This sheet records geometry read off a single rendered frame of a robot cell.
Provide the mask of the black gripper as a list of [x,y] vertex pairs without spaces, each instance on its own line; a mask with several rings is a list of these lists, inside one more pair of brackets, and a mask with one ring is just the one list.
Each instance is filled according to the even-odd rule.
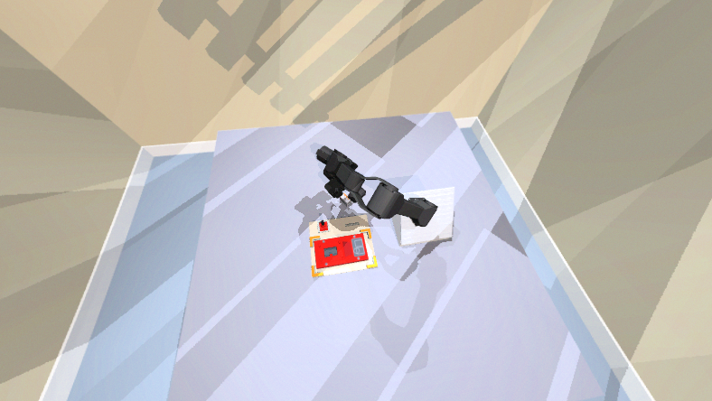
[[[326,178],[328,178],[329,180],[331,180],[331,179],[334,178],[334,177],[330,177],[330,176],[325,172],[325,170],[323,170],[323,174],[324,174],[324,175],[326,176]],[[363,198],[363,197],[366,195],[366,191],[361,187],[361,189],[359,190],[359,194],[360,194],[360,196]],[[353,194],[349,193],[349,194],[348,194],[348,198],[349,198],[351,201],[353,201],[354,203],[357,203],[357,201],[355,200]]]

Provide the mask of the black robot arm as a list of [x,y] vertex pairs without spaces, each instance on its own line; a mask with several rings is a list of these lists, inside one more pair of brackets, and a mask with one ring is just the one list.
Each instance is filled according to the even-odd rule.
[[[326,164],[325,172],[334,177],[328,181],[324,188],[335,198],[339,199],[348,191],[353,194],[359,207],[377,219],[391,219],[396,214],[410,217],[415,226],[426,227],[437,211],[438,206],[426,198],[408,198],[400,193],[399,188],[379,177],[365,177],[356,172],[358,165],[346,155],[322,146],[316,152],[317,160]],[[339,180],[339,179],[340,180]],[[367,206],[359,194],[365,180],[381,181],[370,198]]]

